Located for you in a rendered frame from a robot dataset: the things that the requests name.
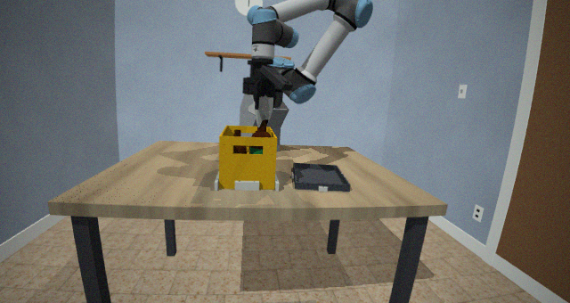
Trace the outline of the brown bottle with green label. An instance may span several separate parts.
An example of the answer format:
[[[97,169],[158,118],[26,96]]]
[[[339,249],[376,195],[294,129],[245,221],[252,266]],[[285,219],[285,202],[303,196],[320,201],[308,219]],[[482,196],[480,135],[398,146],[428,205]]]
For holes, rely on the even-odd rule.
[[[271,137],[271,135],[266,132],[265,120],[263,120],[261,127],[257,127],[257,131],[251,137]],[[250,154],[263,154],[263,146],[250,146]]]

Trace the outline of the yellow divided crate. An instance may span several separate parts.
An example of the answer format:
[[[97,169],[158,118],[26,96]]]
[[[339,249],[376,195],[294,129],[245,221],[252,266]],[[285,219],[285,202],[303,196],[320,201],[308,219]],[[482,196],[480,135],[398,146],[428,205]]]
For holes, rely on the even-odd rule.
[[[222,133],[225,131],[225,136]],[[219,136],[219,189],[235,189],[235,181],[259,181],[259,189],[275,187],[277,137],[233,136],[234,130],[255,133],[257,127],[226,126]],[[272,133],[273,132],[273,133]],[[234,145],[247,146],[247,154],[233,153]],[[249,154],[249,146],[263,146],[263,154]]]

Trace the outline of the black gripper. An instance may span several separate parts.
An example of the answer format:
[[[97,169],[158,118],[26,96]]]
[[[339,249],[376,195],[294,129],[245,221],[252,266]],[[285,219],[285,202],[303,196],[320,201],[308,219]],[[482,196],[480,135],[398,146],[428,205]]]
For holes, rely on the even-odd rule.
[[[248,61],[250,77],[243,78],[243,94],[251,94],[254,97],[254,102],[248,107],[248,111],[256,115],[258,127],[261,127],[263,122],[263,114],[265,115],[267,127],[276,101],[275,84],[260,72],[262,65],[268,66],[271,64],[273,64],[272,59],[252,58],[252,60]]]

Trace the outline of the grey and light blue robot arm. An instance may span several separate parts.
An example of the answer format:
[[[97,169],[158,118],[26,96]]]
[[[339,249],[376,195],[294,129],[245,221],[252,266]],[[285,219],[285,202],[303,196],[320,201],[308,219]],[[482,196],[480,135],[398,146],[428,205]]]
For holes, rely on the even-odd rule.
[[[317,10],[333,11],[333,22],[303,65],[293,69],[293,61],[274,57],[275,45],[292,48],[299,38],[298,32],[284,22]],[[253,25],[251,57],[273,60],[271,65],[262,65],[260,72],[275,84],[274,108],[281,106],[283,93],[297,104],[310,100],[319,73],[348,33],[368,23],[372,10],[371,0],[287,0],[265,8],[252,6],[247,15]]]

